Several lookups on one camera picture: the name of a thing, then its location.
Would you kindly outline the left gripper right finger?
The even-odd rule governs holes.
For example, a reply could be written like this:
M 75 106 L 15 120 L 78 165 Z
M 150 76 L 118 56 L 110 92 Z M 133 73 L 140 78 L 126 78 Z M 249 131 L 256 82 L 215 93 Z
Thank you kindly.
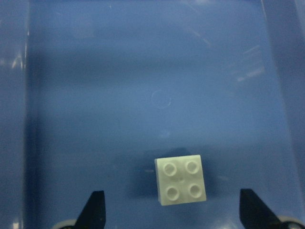
M 284 229 L 274 212 L 248 188 L 240 190 L 239 218 L 245 229 Z

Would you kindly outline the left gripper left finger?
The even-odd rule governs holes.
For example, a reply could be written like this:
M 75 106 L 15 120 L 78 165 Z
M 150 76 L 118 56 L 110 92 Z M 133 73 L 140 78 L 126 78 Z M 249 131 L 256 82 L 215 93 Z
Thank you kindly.
M 75 229 L 103 229 L 106 223 L 104 191 L 91 193 L 87 203 L 78 216 Z

